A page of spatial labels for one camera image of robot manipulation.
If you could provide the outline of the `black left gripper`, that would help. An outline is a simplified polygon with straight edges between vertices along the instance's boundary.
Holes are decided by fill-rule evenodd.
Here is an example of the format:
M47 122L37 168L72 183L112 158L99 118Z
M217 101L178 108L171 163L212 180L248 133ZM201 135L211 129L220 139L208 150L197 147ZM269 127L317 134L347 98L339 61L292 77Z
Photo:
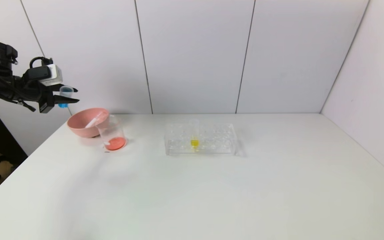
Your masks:
M60 95L52 96L50 88L40 82L46 77L47 75L26 75L23 77L14 76L14 86L18 91L20 91L19 94L14 95L14 101L16 104L24 106L30 111L36 111L35 107L26 102L37 102L39 105L39 112L48 113L54 107L54 104L73 104L80 101L78 99ZM51 90L53 92L60 92L61 88L70 88L72 92L78 92L76 88L64 84L55 84L51 86Z

